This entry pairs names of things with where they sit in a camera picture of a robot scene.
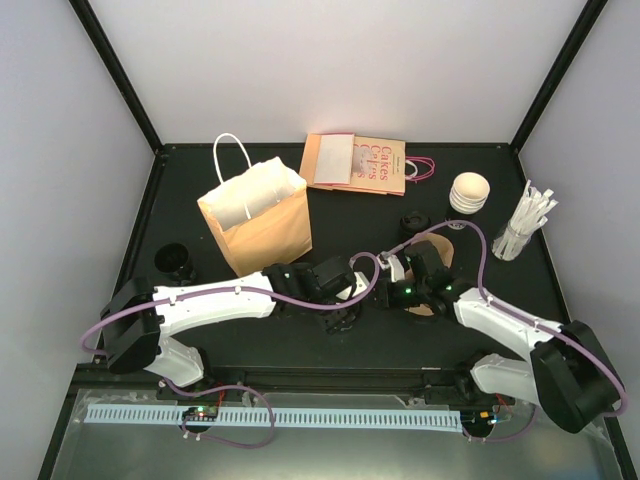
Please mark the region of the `orange paper bag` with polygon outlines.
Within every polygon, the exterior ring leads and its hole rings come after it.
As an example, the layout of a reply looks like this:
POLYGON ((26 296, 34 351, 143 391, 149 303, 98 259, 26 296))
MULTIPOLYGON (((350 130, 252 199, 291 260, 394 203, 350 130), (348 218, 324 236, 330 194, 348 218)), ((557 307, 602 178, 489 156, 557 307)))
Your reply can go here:
POLYGON ((215 139, 213 162, 219 185, 197 200, 227 264, 242 277, 272 264, 289 264, 312 249, 307 182, 276 156, 256 164, 231 133, 215 139), (217 148, 229 137, 240 148, 246 170, 225 180, 217 148))

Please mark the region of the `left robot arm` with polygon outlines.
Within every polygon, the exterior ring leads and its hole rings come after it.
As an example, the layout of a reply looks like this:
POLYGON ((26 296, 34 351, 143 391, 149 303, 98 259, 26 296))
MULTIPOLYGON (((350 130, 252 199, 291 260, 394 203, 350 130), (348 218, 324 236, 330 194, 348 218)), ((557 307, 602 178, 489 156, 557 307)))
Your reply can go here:
POLYGON ((203 354, 175 336, 187 330, 236 319, 266 318, 293 305, 268 294, 331 305, 354 299, 368 287, 366 277, 341 257, 317 266, 274 264, 235 280, 194 286, 154 286, 146 278, 128 281, 102 310, 105 320, 145 303, 102 330, 108 370, 146 370, 169 379, 193 399, 207 397, 215 376, 203 354))

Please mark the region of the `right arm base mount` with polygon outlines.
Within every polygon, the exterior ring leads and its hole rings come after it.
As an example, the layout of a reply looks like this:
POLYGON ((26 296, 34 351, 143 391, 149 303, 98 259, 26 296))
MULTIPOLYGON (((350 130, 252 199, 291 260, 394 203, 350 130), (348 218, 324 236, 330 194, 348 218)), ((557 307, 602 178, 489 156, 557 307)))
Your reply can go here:
POLYGON ((473 408, 500 404, 496 394, 480 390, 468 370, 424 370, 411 394, 427 404, 473 408))

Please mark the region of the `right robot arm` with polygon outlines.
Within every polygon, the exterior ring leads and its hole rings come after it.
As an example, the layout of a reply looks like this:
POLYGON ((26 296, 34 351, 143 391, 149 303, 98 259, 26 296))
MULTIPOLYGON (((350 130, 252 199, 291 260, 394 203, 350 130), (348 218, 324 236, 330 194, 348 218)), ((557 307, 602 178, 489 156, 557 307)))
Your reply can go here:
POLYGON ((375 289, 385 309, 427 306, 516 354, 488 354, 454 379, 457 396, 479 402, 504 394, 540 407, 561 429, 578 433, 622 403, 623 386, 601 343, 585 323, 532 316, 455 277, 430 241, 384 252, 390 275, 375 289))

